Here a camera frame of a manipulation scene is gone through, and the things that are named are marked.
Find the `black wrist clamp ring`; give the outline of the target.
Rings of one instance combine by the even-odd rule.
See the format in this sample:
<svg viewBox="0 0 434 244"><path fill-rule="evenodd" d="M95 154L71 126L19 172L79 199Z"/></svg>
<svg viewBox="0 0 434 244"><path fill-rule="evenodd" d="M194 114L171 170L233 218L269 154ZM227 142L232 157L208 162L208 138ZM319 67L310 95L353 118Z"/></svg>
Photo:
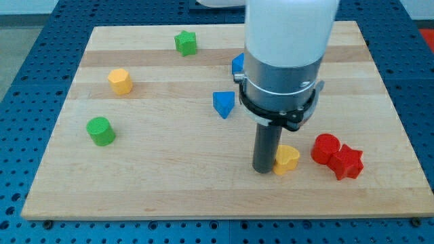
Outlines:
<svg viewBox="0 0 434 244"><path fill-rule="evenodd" d="M308 82L300 91L285 95L258 89L244 73L235 73L234 82L239 84L239 101L249 117L261 126L288 131L298 131L312 117L324 87L324 81ZM259 94L258 103L252 92Z"/></svg>

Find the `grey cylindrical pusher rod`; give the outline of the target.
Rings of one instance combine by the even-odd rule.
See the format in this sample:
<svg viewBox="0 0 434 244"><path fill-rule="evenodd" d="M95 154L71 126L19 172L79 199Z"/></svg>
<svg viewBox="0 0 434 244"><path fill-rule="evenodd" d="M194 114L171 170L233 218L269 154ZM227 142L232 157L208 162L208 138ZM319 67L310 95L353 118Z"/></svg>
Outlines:
<svg viewBox="0 0 434 244"><path fill-rule="evenodd" d="M280 126L275 125L263 126L258 124L256 126L252 167L258 173L267 174L272 171L281 130Z"/></svg>

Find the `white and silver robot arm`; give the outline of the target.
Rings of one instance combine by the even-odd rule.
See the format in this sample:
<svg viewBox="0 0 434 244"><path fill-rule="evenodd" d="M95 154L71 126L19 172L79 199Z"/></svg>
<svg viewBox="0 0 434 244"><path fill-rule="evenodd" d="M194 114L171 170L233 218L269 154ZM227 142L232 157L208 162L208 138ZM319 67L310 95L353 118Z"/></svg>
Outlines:
<svg viewBox="0 0 434 244"><path fill-rule="evenodd" d="M338 0L198 0L206 7L245 8L243 69L234 74L239 100L257 123L252 167L269 173L281 131L298 131L315 111L324 83L317 76Z"/></svg>

